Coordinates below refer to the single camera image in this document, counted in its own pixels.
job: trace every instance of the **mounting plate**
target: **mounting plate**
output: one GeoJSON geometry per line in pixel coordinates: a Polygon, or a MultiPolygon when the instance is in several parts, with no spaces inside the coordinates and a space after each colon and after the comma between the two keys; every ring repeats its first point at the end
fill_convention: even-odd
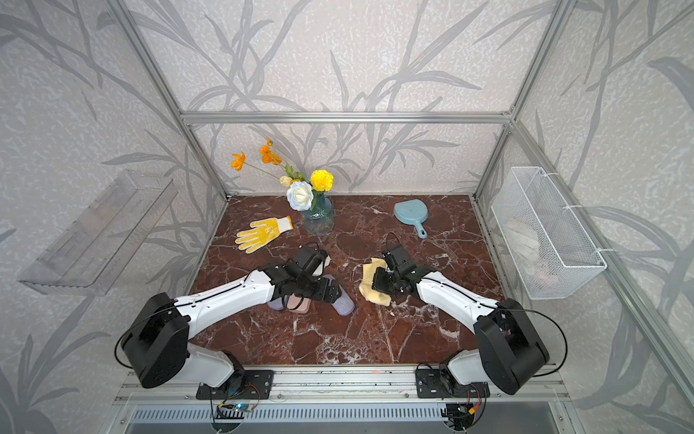
{"type": "MultiPolygon", "coordinates": [[[[271,370],[246,370],[245,381],[246,384],[251,382],[257,388],[257,392],[254,388],[248,387],[243,391],[238,397],[234,399],[268,399],[270,397],[270,389],[272,388],[272,378],[275,374],[271,370]]],[[[229,390],[226,387],[210,387],[203,384],[198,387],[198,392],[195,394],[195,399],[204,399],[209,401],[210,399],[225,399],[228,397],[229,390]]]]}
{"type": "Polygon", "coordinates": [[[487,383],[471,383],[462,386],[463,394],[451,395],[447,393],[441,385],[441,370],[420,368],[414,371],[414,378],[417,383],[418,398],[477,398],[479,390],[483,398],[489,398],[489,385],[487,383]]]}

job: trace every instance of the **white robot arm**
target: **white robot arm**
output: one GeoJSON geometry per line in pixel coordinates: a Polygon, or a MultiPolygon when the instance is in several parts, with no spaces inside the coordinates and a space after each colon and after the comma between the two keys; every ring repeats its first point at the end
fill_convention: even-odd
{"type": "Polygon", "coordinates": [[[157,294],[116,343],[132,366],[121,364],[132,368],[145,388],[172,378],[233,387],[231,383],[243,375],[241,364],[230,354],[193,345],[188,339],[243,309],[293,294],[331,303],[347,315],[353,302],[335,280],[323,277],[329,264],[324,250],[303,247],[285,264],[267,265],[211,290],[175,300],[157,294]]]}
{"type": "MultiPolygon", "coordinates": [[[[386,250],[384,258],[388,269],[377,269],[374,290],[412,294],[475,334],[478,349],[460,351],[439,365],[448,395],[465,396],[467,385],[488,382],[513,394],[548,361],[544,344],[518,302],[488,299],[426,265],[416,266],[399,244],[386,250]]],[[[175,300],[157,294],[117,345],[143,387],[176,378],[235,390],[242,383],[241,364],[230,354],[198,347],[188,339],[236,312],[292,294],[331,303],[345,315],[348,312],[341,312],[339,304],[353,302],[336,281],[322,276],[329,261],[324,250],[303,247],[283,265],[267,265],[205,292],[175,300]]]]}
{"type": "Polygon", "coordinates": [[[476,350],[460,351],[439,365],[447,395],[464,396],[468,384],[488,382],[514,394],[549,361],[544,343],[517,301],[499,302],[468,291],[426,265],[415,265],[400,244],[383,256],[388,269],[376,270],[374,290],[418,297],[475,334],[476,350]]]}

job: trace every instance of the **metal grille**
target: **metal grille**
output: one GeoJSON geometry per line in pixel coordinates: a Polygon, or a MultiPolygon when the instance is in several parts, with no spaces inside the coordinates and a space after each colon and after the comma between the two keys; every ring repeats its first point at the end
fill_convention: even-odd
{"type": "Polygon", "coordinates": [[[606,268],[541,167],[512,167],[491,209],[531,299],[564,299],[606,268]]]}
{"type": "MultiPolygon", "coordinates": [[[[245,412],[243,420],[219,422],[431,422],[441,421],[436,403],[336,403],[336,404],[260,404],[245,412]]],[[[130,420],[132,424],[161,424],[167,422],[199,424],[212,420],[207,405],[137,406],[130,420]]],[[[241,413],[224,410],[226,416],[241,413]]]]}

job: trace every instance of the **red marble surface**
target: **red marble surface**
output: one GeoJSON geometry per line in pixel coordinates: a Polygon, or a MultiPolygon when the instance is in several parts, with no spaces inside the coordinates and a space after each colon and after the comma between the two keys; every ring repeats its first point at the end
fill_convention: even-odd
{"type": "Polygon", "coordinates": [[[359,293],[362,264],[380,257],[384,238],[393,231],[418,264],[428,264],[471,291],[503,299],[480,226],[467,196],[331,196],[335,228],[328,235],[309,236],[301,216],[284,197],[232,199],[192,292],[233,281],[277,260],[284,262],[300,245],[318,241],[336,276],[355,302],[341,317],[327,303],[311,302],[303,315],[254,306],[216,323],[192,342],[233,353],[247,365],[316,363],[438,363],[459,349],[475,348],[474,335],[450,315],[414,297],[390,306],[369,303],[359,293]],[[420,240],[413,226],[398,222],[393,206],[421,199],[429,218],[429,238],[420,240]],[[246,254],[234,243],[236,232],[254,220],[291,216],[295,229],[268,246],[246,254]]]}

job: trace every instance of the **work glove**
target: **work glove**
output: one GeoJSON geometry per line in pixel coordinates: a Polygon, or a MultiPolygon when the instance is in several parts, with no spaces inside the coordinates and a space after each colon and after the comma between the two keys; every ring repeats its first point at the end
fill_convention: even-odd
{"type": "Polygon", "coordinates": [[[259,220],[251,222],[251,230],[241,231],[236,234],[236,244],[240,244],[239,250],[245,250],[246,253],[253,253],[260,247],[263,247],[270,241],[279,237],[282,232],[294,229],[291,225],[291,219],[286,216],[283,219],[259,220]]]}

